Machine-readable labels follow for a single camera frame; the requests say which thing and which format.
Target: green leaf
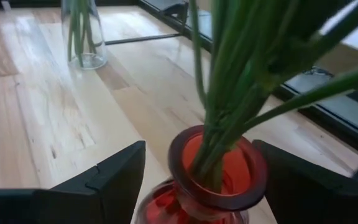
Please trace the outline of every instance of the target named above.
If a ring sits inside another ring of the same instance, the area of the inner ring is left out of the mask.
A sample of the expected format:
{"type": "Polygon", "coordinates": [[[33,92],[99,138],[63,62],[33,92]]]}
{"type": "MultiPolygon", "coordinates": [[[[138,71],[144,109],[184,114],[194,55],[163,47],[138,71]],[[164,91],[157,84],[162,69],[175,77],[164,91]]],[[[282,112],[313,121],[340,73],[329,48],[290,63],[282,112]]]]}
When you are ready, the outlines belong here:
{"type": "Polygon", "coordinates": [[[282,105],[254,118],[250,121],[246,122],[243,127],[242,131],[246,132],[250,128],[267,121],[275,116],[280,114],[284,114],[291,110],[295,110],[306,105],[310,105],[317,101],[323,100],[330,96],[334,96],[340,94],[344,91],[351,90],[358,87],[358,68],[354,71],[345,73],[343,75],[339,75],[334,80],[330,81],[329,83],[306,92],[302,95],[296,96],[287,102],[283,103],[282,105]]]}
{"type": "Polygon", "coordinates": [[[353,0],[301,0],[291,21],[289,33],[304,41],[322,28],[324,23],[353,0]]]}
{"type": "Polygon", "coordinates": [[[317,60],[358,27],[358,5],[313,46],[312,60],[317,60]]]}

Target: clear glass vase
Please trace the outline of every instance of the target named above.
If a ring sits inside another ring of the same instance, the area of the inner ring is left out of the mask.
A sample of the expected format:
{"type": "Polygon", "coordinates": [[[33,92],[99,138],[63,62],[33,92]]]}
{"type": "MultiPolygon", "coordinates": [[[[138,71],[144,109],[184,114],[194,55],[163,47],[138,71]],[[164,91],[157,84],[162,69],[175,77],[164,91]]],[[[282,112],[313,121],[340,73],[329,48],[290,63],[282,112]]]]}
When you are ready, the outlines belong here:
{"type": "Polygon", "coordinates": [[[68,63],[95,69],[106,63],[106,45],[94,0],[62,0],[62,29],[68,63]]]}
{"type": "Polygon", "coordinates": [[[248,209],[260,202],[266,163],[252,144],[240,139],[223,157],[222,192],[196,183],[188,169],[201,146],[203,127],[184,130],[171,143],[172,178],[156,186],[140,204],[135,224],[248,224],[248,209]]]}

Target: vase neck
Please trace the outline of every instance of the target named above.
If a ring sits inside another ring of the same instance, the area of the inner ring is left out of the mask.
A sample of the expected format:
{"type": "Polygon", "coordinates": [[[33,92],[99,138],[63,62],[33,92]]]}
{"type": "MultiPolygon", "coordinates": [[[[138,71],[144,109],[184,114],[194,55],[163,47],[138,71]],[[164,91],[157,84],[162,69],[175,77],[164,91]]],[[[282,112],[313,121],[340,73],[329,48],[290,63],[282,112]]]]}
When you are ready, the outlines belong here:
{"type": "MultiPolygon", "coordinates": [[[[172,177],[189,195],[179,195],[184,207],[188,201],[194,200],[202,206],[213,208],[213,216],[225,216],[227,212],[223,211],[238,212],[256,205],[264,196],[267,181],[267,168],[260,152],[245,138],[238,140],[236,147],[223,157],[221,192],[214,193],[198,184],[189,172],[202,143],[203,127],[195,126],[181,132],[172,141],[168,152],[172,177]]],[[[206,211],[203,213],[208,216],[211,214],[209,210],[202,211],[206,211]]]]}
{"type": "Polygon", "coordinates": [[[181,208],[191,217],[199,221],[217,221],[229,216],[231,212],[205,207],[188,195],[180,186],[176,186],[177,200],[181,208]]]}

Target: light wood tabletop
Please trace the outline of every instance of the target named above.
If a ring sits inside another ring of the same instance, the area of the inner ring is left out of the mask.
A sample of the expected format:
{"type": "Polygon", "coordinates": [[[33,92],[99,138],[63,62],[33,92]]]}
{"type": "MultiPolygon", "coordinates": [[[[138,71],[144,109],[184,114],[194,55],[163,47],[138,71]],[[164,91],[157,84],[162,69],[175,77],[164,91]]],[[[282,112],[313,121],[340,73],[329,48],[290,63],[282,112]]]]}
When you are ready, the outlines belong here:
{"type": "MultiPolygon", "coordinates": [[[[172,34],[138,7],[99,8],[106,40],[172,34]]],[[[191,41],[184,37],[109,45],[108,64],[67,65],[59,9],[0,11],[0,188],[51,188],[144,139],[141,200],[169,176],[167,151],[203,123],[191,41]]],[[[207,78],[209,53],[203,52],[207,78]]],[[[281,102],[271,97],[264,111],[281,102]]],[[[350,176],[358,154],[296,112],[245,134],[350,176]]],[[[275,223],[266,200],[252,223],[275,223]]]]}

